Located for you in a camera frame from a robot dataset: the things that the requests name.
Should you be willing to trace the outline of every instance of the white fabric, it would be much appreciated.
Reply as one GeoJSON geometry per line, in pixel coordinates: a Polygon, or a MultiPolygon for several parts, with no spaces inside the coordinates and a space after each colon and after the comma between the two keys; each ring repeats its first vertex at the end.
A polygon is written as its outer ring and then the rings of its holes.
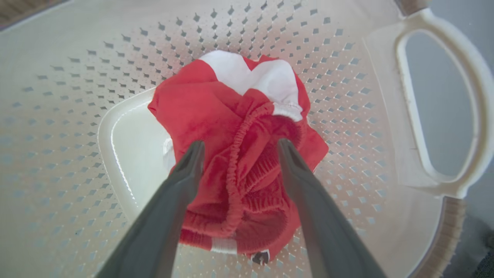
{"type": "Polygon", "coordinates": [[[231,238],[211,238],[211,251],[225,254],[237,253],[237,241],[231,238]]]}
{"type": "Polygon", "coordinates": [[[210,52],[200,60],[213,69],[218,81],[238,94],[244,95],[248,89],[257,89],[265,94],[274,103],[273,115],[283,115],[295,122],[302,120],[297,82],[288,62],[266,61],[251,71],[241,55],[221,50],[210,52]]]}

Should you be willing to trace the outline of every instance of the laundry basket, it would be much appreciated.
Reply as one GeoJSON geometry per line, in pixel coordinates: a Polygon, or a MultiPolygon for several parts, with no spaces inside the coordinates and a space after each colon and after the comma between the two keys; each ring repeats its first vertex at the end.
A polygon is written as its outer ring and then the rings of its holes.
{"type": "MultiPolygon", "coordinates": [[[[169,135],[146,110],[154,87],[215,49],[293,66],[329,145],[315,175],[389,277],[441,274],[461,231],[453,197],[493,155],[491,73],[421,1],[74,0],[3,30],[0,49],[2,277],[97,273],[167,176],[169,135]],[[457,177],[425,148],[403,53],[417,30],[469,91],[474,134],[457,177]]],[[[180,245],[173,275],[311,273],[299,229],[266,266],[180,245]]]]}

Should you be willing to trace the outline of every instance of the clothing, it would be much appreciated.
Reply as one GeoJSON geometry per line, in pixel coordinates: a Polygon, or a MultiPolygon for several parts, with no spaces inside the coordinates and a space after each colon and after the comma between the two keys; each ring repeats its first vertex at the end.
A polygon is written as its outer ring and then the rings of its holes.
{"type": "Polygon", "coordinates": [[[256,260],[273,260],[300,226],[278,140],[291,140],[312,170],[328,152],[307,123],[309,98],[290,65],[213,51],[161,83],[148,108],[170,133],[176,161],[193,141],[206,146],[180,242],[252,258],[263,251],[256,260]]]}

